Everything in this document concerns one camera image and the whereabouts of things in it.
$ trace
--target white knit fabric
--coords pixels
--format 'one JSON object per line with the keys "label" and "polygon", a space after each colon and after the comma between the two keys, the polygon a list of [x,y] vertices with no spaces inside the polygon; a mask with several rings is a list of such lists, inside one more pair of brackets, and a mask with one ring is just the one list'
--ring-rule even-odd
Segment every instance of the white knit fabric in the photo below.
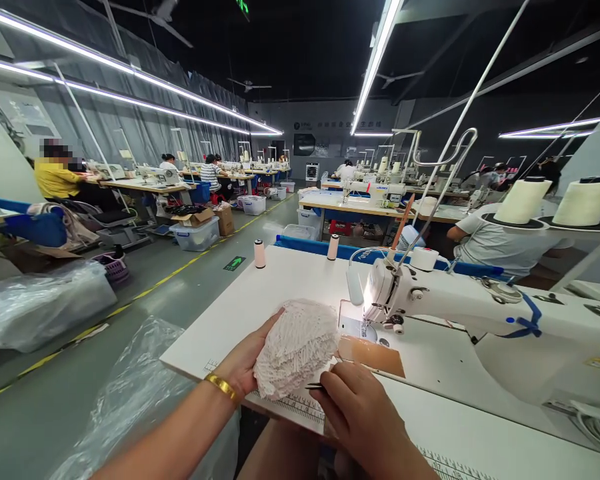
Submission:
{"label": "white knit fabric", "polygon": [[289,300],[258,355],[253,374],[260,395],[286,397],[324,368],[338,348],[335,310],[311,300]]}

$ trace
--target hand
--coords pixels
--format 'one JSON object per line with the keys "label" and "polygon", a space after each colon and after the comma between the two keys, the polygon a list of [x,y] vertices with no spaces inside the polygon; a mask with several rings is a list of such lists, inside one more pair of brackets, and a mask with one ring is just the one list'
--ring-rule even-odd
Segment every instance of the hand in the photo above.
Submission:
{"label": "hand", "polygon": [[248,393],[258,388],[258,383],[253,376],[255,360],[265,346],[267,334],[284,311],[284,308],[280,308],[274,316],[264,322],[262,327],[248,334],[242,342],[238,343],[229,352],[225,359],[222,360],[222,363],[218,365],[218,368],[214,370],[214,373],[218,377],[230,384],[236,394],[238,394],[240,401]]}
{"label": "hand", "polygon": [[382,384],[358,363],[323,372],[326,391],[309,394],[320,403],[340,444],[372,478],[436,479]]}

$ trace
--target purple basket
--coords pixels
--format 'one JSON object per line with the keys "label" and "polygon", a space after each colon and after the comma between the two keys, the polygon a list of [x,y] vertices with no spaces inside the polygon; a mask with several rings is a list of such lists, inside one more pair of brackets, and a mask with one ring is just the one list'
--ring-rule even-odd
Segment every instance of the purple basket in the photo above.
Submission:
{"label": "purple basket", "polygon": [[[114,255],[114,252],[107,252],[107,253],[103,253],[102,255],[96,255],[91,260],[98,261],[102,257],[112,256],[112,255]],[[111,263],[109,263],[108,265],[103,265],[104,268],[107,270],[107,273],[105,276],[107,277],[107,280],[109,280],[110,284],[115,285],[116,283],[120,283],[120,282],[126,280],[127,278],[129,278],[129,269],[127,268],[127,265],[125,264],[124,259],[125,259],[125,257],[123,255],[122,258],[114,260]]]}

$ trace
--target ceiling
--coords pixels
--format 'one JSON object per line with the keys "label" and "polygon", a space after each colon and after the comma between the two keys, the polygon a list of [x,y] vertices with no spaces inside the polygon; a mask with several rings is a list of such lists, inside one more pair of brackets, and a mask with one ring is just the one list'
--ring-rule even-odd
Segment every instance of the ceiling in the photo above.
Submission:
{"label": "ceiling", "polygon": [[[105,12],[98,0],[84,3]],[[180,0],[172,26],[189,49],[147,19],[114,10],[116,22],[184,68],[235,90],[248,101],[357,98],[367,68],[371,32],[383,0],[246,0],[250,21],[236,0]],[[117,0],[150,11],[160,0]],[[410,0],[398,16],[379,68],[384,75],[423,71],[371,98],[458,97],[478,81],[522,0]],[[487,81],[586,28],[600,25],[600,0],[532,0]],[[268,89],[245,92],[227,80]],[[600,40],[498,92],[509,94],[600,89]]]}

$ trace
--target gray floor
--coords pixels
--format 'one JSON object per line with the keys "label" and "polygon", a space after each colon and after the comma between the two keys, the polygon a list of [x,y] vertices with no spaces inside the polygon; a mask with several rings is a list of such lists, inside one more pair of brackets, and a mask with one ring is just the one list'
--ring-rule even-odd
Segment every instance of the gray floor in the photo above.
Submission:
{"label": "gray floor", "polygon": [[[0,394],[0,479],[48,477],[83,432],[98,389],[140,324],[154,315],[187,327],[240,274],[240,268],[236,272],[223,270],[230,260],[239,255],[251,261],[255,239],[270,244],[284,226],[297,223],[297,194],[282,203],[267,201],[267,208],[276,204],[279,206],[260,217],[234,212],[236,228],[257,219],[150,294],[132,302],[112,317],[107,330],[63,351]],[[130,252],[127,263],[133,280],[117,290],[118,306],[126,305],[196,256],[198,253],[182,251],[170,239],[162,238]],[[0,386],[115,308],[34,353],[0,352]]]}

